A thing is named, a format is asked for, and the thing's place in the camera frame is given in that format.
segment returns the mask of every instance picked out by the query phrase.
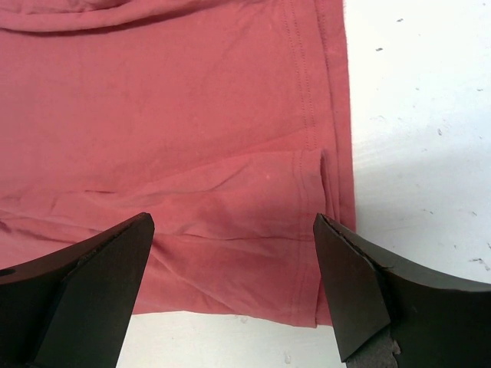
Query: white table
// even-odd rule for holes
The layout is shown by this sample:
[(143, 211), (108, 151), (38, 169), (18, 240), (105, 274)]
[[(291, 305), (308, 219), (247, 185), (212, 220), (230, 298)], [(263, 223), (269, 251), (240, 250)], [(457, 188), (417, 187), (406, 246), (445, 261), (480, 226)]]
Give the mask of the white table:
[[(345, 17), (358, 232), (491, 283), (491, 0), (348, 0)], [(118, 367), (135, 366), (343, 365), (330, 327), (175, 313), (132, 318)]]

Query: pink fabric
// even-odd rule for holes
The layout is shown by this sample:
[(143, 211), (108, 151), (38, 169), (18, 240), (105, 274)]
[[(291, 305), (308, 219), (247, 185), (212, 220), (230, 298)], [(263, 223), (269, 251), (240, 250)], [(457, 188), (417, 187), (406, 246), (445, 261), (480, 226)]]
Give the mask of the pink fabric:
[(0, 268), (145, 211), (136, 313), (330, 323), (311, 227), (354, 228), (341, 0), (0, 0), (0, 28)]

